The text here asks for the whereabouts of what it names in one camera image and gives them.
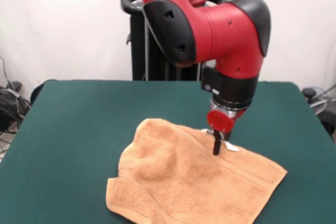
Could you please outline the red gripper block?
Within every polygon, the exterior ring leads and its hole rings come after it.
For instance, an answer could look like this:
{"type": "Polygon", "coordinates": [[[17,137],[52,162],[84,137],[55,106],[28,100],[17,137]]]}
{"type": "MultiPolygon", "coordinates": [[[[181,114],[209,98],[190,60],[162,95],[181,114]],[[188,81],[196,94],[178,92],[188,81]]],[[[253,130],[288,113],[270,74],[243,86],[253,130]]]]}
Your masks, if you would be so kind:
{"type": "Polygon", "coordinates": [[[220,153],[222,143],[222,135],[224,141],[229,141],[231,138],[231,131],[236,121],[246,112],[246,110],[224,110],[211,109],[207,114],[207,122],[214,129],[213,136],[215,138],[213,155],[220,153]]]}

